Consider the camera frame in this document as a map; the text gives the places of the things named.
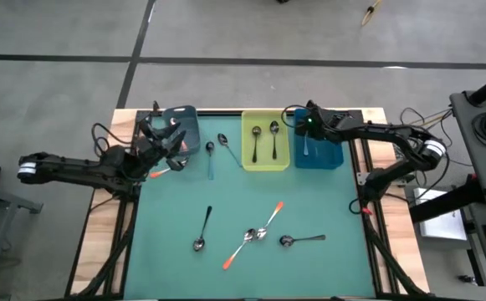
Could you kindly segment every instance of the spoon head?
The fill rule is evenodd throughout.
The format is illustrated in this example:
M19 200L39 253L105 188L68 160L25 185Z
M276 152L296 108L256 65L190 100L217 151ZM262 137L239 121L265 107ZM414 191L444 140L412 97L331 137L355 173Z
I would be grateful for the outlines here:
M280 239L279 239L279 243L284 246L284 247L291 247L293 246L293 243L294 243L294 238L292 238L291 236L289 235L283 235Z
M261 128L259 126L254 126L252 128L252 134L255 136L261 135Z
M218 133L217 138L218 138L218 143L220 143L220 145L224 145L224 146L228 145L228 138L226 138L226 136L223 133Z
M265 235L267 235L267 229L266 228L259 228L258 232L256 233L256 238L258 240L262 240L265 238Z
M276 120L270 123L270 132L273 134L278 134L279 124Z
M209 141L208 143L206 143L206 151L209 153L209 154L212 154L212 151L215 149L215 144L212 143L212 141Z
M255 237L256 237L256 229L248 229L248 231L244 233L245 242L251 242Z
M205 246L206 244L206 241L199 237L197 238L196 240L194 240L194 242L192 243L192 248L194 249L194 251L198 252L200 250L202 250L203 246Z

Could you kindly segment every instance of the floor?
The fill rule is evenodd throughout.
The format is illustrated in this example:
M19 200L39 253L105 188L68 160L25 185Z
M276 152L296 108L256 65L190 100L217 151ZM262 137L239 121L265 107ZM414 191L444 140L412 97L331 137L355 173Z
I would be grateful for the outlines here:
M64 293L92 190L16 179L37 151L94 158L90 127L114 108L407 106L428 115L486 82L486 0L0 0L0 187L43 202L8 234L0 293L16 300ZM382 68L407 66L409 68ZM449 154L469 163L453 119ZM442 135L435 128L435 135ZM452 164L442 185L471 167ZM429 173L435 181L442 168ZM464 245L419 240L433 293L486 300Z

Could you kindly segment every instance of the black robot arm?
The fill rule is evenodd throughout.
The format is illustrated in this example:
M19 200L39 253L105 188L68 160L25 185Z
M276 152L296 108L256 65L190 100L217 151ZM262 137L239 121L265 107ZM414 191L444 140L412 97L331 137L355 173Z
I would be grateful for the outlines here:
M166 140L180 123L158 130L151 126L151 115L138 122L141 137L128 151L114 145L103 151L99 161L70 159L45 152L22 156L19 159L18 178L25 184L44 184L61 181L93 188L104 188L113 196L131 196L136 183L146 178L149 170L166 158L174 171L184 165L174 160L185 137L185 131Z
M307 133L313 139L330 142L354 139L391 142L404 154L403 160L386 169L376 168L367 176L360 196L363 206L380 200L394 180L413 171L433 170L447 151L441 140L422 127L364 123L345 111L322 109L311 100L306 109L306 116L295 125L296 135Z

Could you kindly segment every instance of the spoon handle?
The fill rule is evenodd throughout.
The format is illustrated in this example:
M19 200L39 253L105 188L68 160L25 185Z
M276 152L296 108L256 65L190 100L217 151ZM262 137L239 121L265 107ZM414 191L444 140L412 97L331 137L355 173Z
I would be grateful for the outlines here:
M226 145L226 147L228 148L229 153L230 153L230 154L232 154L233 159L234 159L234 160L237 162L237 165L238 165L239 167L243 167L243 166L241 165L241 162L239 162L239 159L237 159L237 157L235 156L235 154L233 154L232 149L231 149L231 148L229 148L229 146L227 146L227 145Z
M283 206L284 206L283 202L279 202L278 205L276 205L276 209L274 209L273 215L270 216L269 221L267 222L265 227L267 227L270 224L270 222L273 221L273 218L276 216L276 214L279 212L279 210L282 209Z
M252 162L255 163L258 161L258 137L256 136L256 141L253 145L253 157Z
M304 135L304 156L309 155L310 152L308 151L308 132L306 131L306 135Z
M273 159L276 160L276 135L274 135Z
M213 179L212 156L209 156L209 180Z
M241 251L241 248L243 248L244 244L246 244L246 241L243 242L243 244L237 249L237 251L235 251L235 253L230 258L228 258L228 260L226 260L226 262L223 264L224 270L227 270L229 268L229 266L232 264L232 261L235 259L235 256L237 255L237 253L239 253L239 251Z
M316 237L297 238L297 239L294 239L293 241L296 242L296 241L299 241L299 240L325 240L325 239L326 239L326 235L319 235L319 236L316 236Z
M202 234L200 235L200 237L203 237L203 231L206 229L207 220L209 219L209 215L211 214L211 210L212 210L212 207L207 206L206 220L203 221Z

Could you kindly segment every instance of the spoon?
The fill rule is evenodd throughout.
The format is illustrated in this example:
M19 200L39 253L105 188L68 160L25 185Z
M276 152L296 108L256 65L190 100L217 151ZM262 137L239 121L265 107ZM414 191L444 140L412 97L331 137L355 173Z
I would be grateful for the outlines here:
M276 160L276 134L278 134L279 125L276 120L270 123L270 132L273 133L274 137L274 148L273 148L273 159Z
M306 135L304 135L304 156L309 155L308 152L308 131L306 131Z
M280 209L284 206L283 202L279 202L278 205L276 205L276 209L274 209L273 215L269 218L269 221L267 224L265 224L265 227L261 227L258 229L258 234L257 238L258 240L262 240L265 238L265 235L267 235L267 226L270 224L271 221L273 221L274 216L276 216L276 213L279 212Z
M192 248L194 251L198 252L202 250L203 246L206 244L205 239L203 239L203 230L206 228L207 220L209 219L209 215L211 214L212 207L207 206L207 213L206 213L206 220L203 222L203 227L202 227L202 234L200 234L200 237L197 238L194 243L192 244Z
M255 144L253 145L253 157L252 162L258 161L258 137L261 135L261 128L259 126L254 126L252 128L252 135L255 137Z
M220 145L226 146L226 148L228 149L229 153L232 154L232 157L237 162L237 165L239 165L239 167L243 167L241 165L241 162L239 162L239 160L235 156L235 154L233 154L232 149L229 148L229 146L228 146L228 138L226 138L226 136L223 133L218 133L217 138L218 138L218 142L220 143Z
M297 239L294 239L289 235L283 235L279 239L279 243L281 243L281 245L284 247L291 247L293 246L294 242L298 242L299 240L325 240L325 239L326 239L326 235L319 235L316 237L297 238Z
M206 151L209 154L209 180L213 179L213 168L212 168L212 152L215 149L215 144L212 141L206 143Z
M232 264L232 261L235 259L235 256L237 255L237 253L239 253L239 251L241 251L241 248L243 248L243 246L247 243L247 242L251 242L253 240L253 238L256 236L256 229L248 229L248 231L246 231L244 233L244 241L243 241L243 244L237 249L237 251L235 251L235 253L230 257L228 258L228 260L226 260L226 262L223 264L223 269L224 270L227 270L230 266L230 264Z

